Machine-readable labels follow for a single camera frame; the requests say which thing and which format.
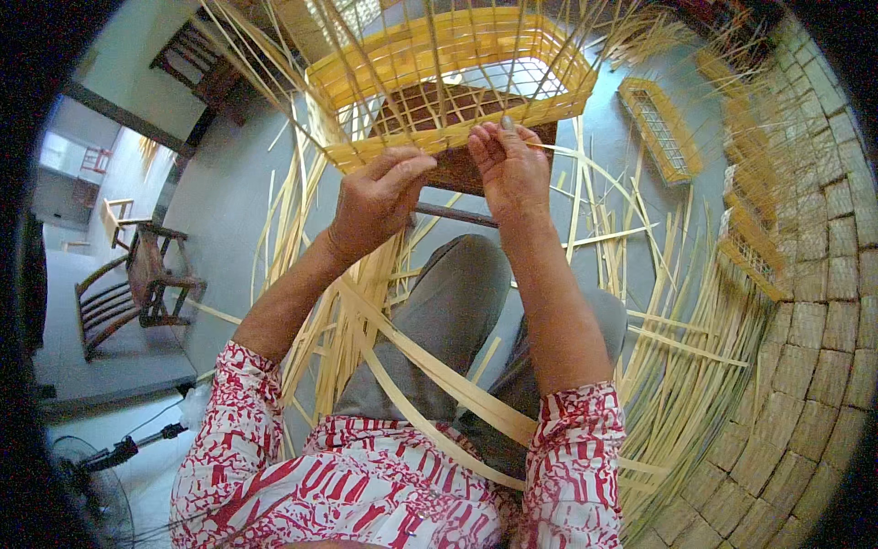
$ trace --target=forearm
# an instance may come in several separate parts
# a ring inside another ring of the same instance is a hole
[[[321,294],[349,264],[333,253],[326,231],[254,304],[232,341],[275,364],[283,360]]]
[[[601,329],[582,296],[551,219],[500,228],[524,313],[540,394],[611,379]]]

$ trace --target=bamboo grid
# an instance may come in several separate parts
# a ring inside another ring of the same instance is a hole
[[[779,190],[789,187],[801,171],[802,155],[807,151],[802,151],[804,141],[789,130],[806,120],[790,118],[791,105],[767,92],[770,83],[761,79],[761,67],[747,64],[746,51],[751,44],[730,40],[739,23],[731,21],[716,29],[716,37],[706,47],[693,47],[689,56],[714,87],[700,100],[716,94],[727,100],[726,137],[730,139],[720,139],[716,150],[708,146],[697,153],[711,162],[714,153],[723,150],[736,163],[727,177],[726,200],[733,208],[723,216],[723,231],[715,238],[698,228],[693,238],[692,208],[700,206],[693,204],[692,190],[687,203],[678,205],[675,213],[651,220],[639,189],[643,147],[634,175],[614,177],[591,159],[591,153],[586,154],[580,116],[604,61],[609,60],[613,69],[623,64],[636,67],[652,55],[691,41],[691,33],[664,11],[642,8],[639,2],[613,5],[607,0],[565,0],[556,11],[547,13],[542,2],[522,0],[513,8],[474,8],[469,2],[466,9],[437,14],[433,4],[425,0],[424,18],[406,14],[403,24],[388,26],[382,13],[381,29],[361,39],[363,22],[352,27],[332,2],[314,0],[314,12],[327,29],[335,53],[323,60],[309,60],[312,64],[305,68],[291,54],[295,36],[285,30],[274,3],[264,3],[273,33],[256,28],[221,0],[202,0],[202,4],[214,26],[199,24],[200,28],[210,33],[242,74],[287,115],[296,134],[289,172],[270,204],[258,243],[260,252],[254,257],[251,302],[283,275],[310,243],[305,220],[329,163],[349,172],[381,148],[402,143],[437,152],[463,144],[472,123],[495,120],[503,113],[526,125],[572,118],[577,147],[552,147],[556,155],[570,157],[574,166],[572,191],[562,188],[566,173],[552,187],[572,200],[565,244],[568,261],[579,246],[594,245],[599,286],[628,303],[634,296],[628,288],[627,237],[643,232],[656,273],[646,307],[638,304],[640,311],[629,311],[642,324],[630,326],[637,337],[634,350],[627,362],[620,359],[615,370],[628,426],[618,477],[626,519],[623,536],[629,542],[635,540],[680,491],[719,427],[734,412],[750,377],[758,378],[759,343],[773,310],[772,300],[779,294],[772,292],[774,280],[767,280],[767,271],[760,272],[768,285],[762,284],[748,265],[755,253],[764,258],[773,277],[780,276],[777,271],[782,270],[782,262],[769,252],[782,247],[785,231],[795,230],[784,223],[796,215],[785,218],[772,214],[785,208],[794,213],[801,209],[795,194]],[[601,50],[595,60],[586,61],[582,52],[597,46]],[[526,76],[514,79],[516,68]],[[669,72],[679,70],[674,67]],[[388,101],[389,112],[382,112],[381,105],[393,90],[424,81],[457,83],[462,75],[475,78],[467,81],[469,85],[512,91],[529,97],[529,102],[495,115],[480,112],[475,120],[461,122],[454,117],[455,98],[443,97],[443,86],[439,85],[438,97],[433,101],[424,98],[421,107],[430,111],[435,129],[418,129],[407,105]],[[661,78],[654,80],[658,85]],[[301,103],[302,98],[308,121],[297,111],[296,99]],[[395,132],[387,131],[390,118],[398,122]],[[381,127],[382,122],[385,131],[370,137],[370,130],[376,124]],[[778,134],[787,137],[779,139],[775,137]],[[623,197],[621,215],[608,211],[606,196],[595,196],[598,184]],[[459,198],[458,193],[448,206]],[[706,203],[703,207],[706,216],[713,214]],[[587,217],[593,236],[576,240],[580,214]],[[520,481],[492,470],[439,435],[407,402],[371,352],[378,333],[384,334],[461,406],[521,444],[530,440],[536,427],[533,420],[453,372],[392,325],[391,307],[405,300],[408,282],[420,272],[412,267],[412,251],[437,221],[424,219],[414,230],[394,236],[327,289],[282,363],[284,404],[296,408],[306,423],[314,426],[331,412],[362,360],[413,425],[440,448],[475,472],[521,489]],[[659,223],[665,225],[663,242],[652,231]],[[270,249],[272,232],[274,247]],[[737,254],[729,251],[730,235],[737,239]],[[745,256],[745,251],[752,253]],[[262,279],[256,276],[259,253],[264,254],[266,264]],[[701,266],[697,287],[690,284],[692,277],[681,275],[684,264],[690,270]],[[227,321],[239,321],[194,305]],[[475,380],[497,343],[493,342],[478,365]],[[304,409],[296,397],[299,382],[306,375],[312,376],[316,385],[313,410]],[[289,432],[285,430],[284,436],[284,455],[294,456]]]

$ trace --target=wall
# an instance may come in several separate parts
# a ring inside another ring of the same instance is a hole
[[[112,150],[121,129],[118,123],[71,98],[60,96],[49,131],[89,147]]]
[[[798,547],[844,479],[878,382],[878,202],[855,117],[811,37],[775,32],[766,74],[791,123],[774,142],[810,142],[797,161],[800,219],[783,253],[789,299],[747,387],[680,495],[636,547]],[[752,437],[751,425],[755,419]]]
[[[149,63],[197,7],[191,0],[127,0],[92,44],[91,65],[80,82],[185,140],[205,104]]]
[[[48,168],[37,168],[31,211],[44,223],[88,230],[91,209],[74,198],[74,178]]]

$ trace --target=cable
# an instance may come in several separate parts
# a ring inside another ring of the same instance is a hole
[[[152,421],[155,420],[159,415],[164,414],[165,412],[167,412],[168,410],[170,410],[171,408],[175,407],[177,404],[179,404],[180,402],[183,402],[183,401],[185,401],[185,400],[186,400],[186,399],[180,399],[179,401],[174,402],[173,404],[169,404],[168,406],[166,406],[166,407],[165,407],[161,412],[159,412],[158,414],[153,415],[152,417],[150,417],[149,419],[147,419],[145,422],[141,423],[140,425],[138,425],[138,426],[135,427],[134,429],[129,430],[129,431],[128,431],[128,432],[127,432],[122,438],[124,439],[125,437],[127,437],[127,436],[130,435],[131,433],[135,432],[137,429],[139,429],[139,428],[143,427],[144,425],[146,425],[146,424],[152,422]]]

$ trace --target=person's right hand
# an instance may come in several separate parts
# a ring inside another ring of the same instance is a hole
[[[467,143],[482,174],[485,198],[500,231],[528,230],[534,224],[551,225],[549,212],[549,161],[539,147],[540,138],[509,117],[476,125]]]

